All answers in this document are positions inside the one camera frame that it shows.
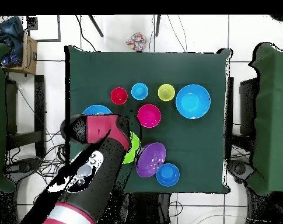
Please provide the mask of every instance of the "yellow bowl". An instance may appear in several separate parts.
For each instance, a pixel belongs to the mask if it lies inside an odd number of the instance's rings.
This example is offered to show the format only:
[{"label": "yellow bowl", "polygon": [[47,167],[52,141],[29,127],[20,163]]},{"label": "yellow bowl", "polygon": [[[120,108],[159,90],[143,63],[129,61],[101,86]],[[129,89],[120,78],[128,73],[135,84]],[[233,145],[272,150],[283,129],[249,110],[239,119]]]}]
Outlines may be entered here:
[{"label": "yellow bowl", "polygon": [[163,84],[158,89],[158,96],[164,102],[168,102],[174,98],[176,91],[174,90],[173,86],[170,84]]}]

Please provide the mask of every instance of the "chair leg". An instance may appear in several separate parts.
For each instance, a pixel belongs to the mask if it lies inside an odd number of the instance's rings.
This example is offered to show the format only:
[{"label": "chair leg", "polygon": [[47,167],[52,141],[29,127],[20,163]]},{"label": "chair leg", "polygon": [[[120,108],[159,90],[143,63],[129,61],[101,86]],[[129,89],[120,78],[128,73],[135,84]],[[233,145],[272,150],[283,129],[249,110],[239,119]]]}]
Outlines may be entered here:
[{"label": "chair leg", "polygon": [[156,37],[159,35],[161,15],[157,15],[157,25],[156,25]]},{"label": "chair leg", "polygon": [[99,32],[101,37],[104,37],[104,34],[102,33],[102,31],[100,30],[99,26],[97,25],[96,21],[94,20],[94,18],[89,15],[90,20],[92,21],[93,25],[95,26],[96,30]]}]

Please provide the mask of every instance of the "cardboard box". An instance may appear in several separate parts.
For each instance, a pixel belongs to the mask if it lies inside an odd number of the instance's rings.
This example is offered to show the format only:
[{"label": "cardboard box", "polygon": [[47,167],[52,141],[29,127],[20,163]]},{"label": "cardboard box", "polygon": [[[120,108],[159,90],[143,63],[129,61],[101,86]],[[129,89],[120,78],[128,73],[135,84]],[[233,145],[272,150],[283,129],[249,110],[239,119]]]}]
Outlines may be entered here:
[{"label": "cardboard box", "polygon": [[36,74],[36,58],[37,58],[37,41],[28,36],[28,32],[24,32],[23,39],[23,61],[22,65],[14,65],[5,67],[5,71]]}]

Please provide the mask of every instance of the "red bowl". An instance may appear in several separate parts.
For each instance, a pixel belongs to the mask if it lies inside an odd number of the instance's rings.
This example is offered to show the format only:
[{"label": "red bowl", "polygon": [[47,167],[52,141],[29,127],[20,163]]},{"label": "red bowl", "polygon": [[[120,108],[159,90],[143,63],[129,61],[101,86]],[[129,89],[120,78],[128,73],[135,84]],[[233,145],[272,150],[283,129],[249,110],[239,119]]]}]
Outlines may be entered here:
[{"label": "red bowl", "polygon": [[116,105],[124,104],[128,99],[128,93],[121,87],[117,87],[112,90],[110,98]]}]

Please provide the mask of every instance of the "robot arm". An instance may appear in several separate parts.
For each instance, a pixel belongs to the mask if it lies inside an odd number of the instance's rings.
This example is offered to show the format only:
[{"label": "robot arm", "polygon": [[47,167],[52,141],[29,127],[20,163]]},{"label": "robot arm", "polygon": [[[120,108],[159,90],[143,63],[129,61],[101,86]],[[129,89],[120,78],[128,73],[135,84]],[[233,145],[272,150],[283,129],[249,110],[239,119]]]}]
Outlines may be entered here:
[{"label": "robot arm", "polygon": [[[71,129],[74,140],[90,145],[59,170],[20,224],[96,224],[104,212],[130,147],[128,120],[118,115],[82,115]],[[85,138],[78,133],[85,133]],[[90,158],[96,163],[90,166],[88,176],[82,176],[80,170]]]}]

